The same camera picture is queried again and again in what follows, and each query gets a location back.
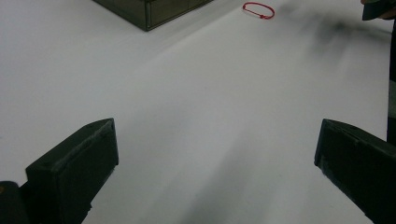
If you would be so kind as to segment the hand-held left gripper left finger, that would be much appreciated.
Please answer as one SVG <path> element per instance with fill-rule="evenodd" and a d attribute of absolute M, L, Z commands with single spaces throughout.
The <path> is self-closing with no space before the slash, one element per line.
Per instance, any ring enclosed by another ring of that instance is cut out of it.
<path fill-rule="evenodd" d="M 118 164 L 114 120 L 83 126 L 26 168 L 29 217 L 34 224 L 81 224 Z"/>

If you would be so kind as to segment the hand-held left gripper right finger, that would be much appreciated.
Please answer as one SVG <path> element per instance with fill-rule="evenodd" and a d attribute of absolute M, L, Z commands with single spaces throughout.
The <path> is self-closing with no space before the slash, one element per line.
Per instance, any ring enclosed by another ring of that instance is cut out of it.
<path fill-rule="evenodd" d="M 396 224 L 396 146 L 324 119 L 314 164 L 374 224 Z"/>

